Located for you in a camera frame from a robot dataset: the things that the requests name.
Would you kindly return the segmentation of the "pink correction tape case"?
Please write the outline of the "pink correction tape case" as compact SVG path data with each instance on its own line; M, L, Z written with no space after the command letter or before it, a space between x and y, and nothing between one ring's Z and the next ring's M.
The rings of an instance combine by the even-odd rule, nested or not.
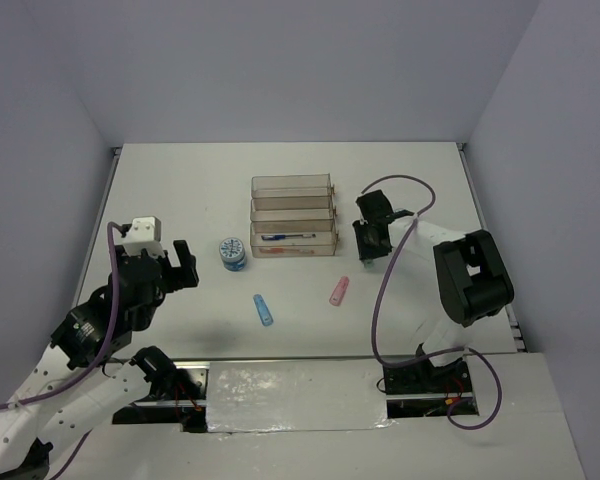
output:
M342 276L329 297L329 304L340 306L349 286L349 278Z

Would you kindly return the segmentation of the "blue pen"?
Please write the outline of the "blue pen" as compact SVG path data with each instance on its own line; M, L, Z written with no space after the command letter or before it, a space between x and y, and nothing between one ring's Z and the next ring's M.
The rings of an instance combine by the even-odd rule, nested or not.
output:
M265 234L261 235L262 241L282 241L292 239L312 239L316 238L314 233L294 233L294 234Z

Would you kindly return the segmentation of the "red pen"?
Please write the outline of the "red pen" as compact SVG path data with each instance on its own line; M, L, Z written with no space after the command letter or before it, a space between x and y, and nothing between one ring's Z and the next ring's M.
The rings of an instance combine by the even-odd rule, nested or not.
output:
M258 252L263 255L286 255L286 256L314 255L315 254L315 251L312 249L289 248L289 247L259 247Z

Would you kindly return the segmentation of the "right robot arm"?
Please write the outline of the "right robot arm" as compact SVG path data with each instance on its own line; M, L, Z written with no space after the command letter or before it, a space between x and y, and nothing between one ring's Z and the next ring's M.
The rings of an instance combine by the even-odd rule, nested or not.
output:
M359 260L389 259L372 311L372 353L384 369L413 368L422 389L437 391L449 380L449 369L469 352L473 325L498 315L514 299L496 242L484 229L450 230L422 220L420 212L398 211L379 189L362 193L356 205L361 214L353 223ZM389 361L379 350L379 317L391 275L405 251L432 263L441 316L413 358Z

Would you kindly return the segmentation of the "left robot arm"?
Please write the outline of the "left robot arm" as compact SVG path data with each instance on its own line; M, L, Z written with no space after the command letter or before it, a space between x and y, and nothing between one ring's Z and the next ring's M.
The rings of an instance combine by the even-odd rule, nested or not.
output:
M141 348L117 371L103 364L147 329L167 295L199 283L184 240L179 260L115 249L117 271L68 312L28 378L0 408L0 479L43 479L53 458L124 406L146 397L195 402L201 386L158 347Z

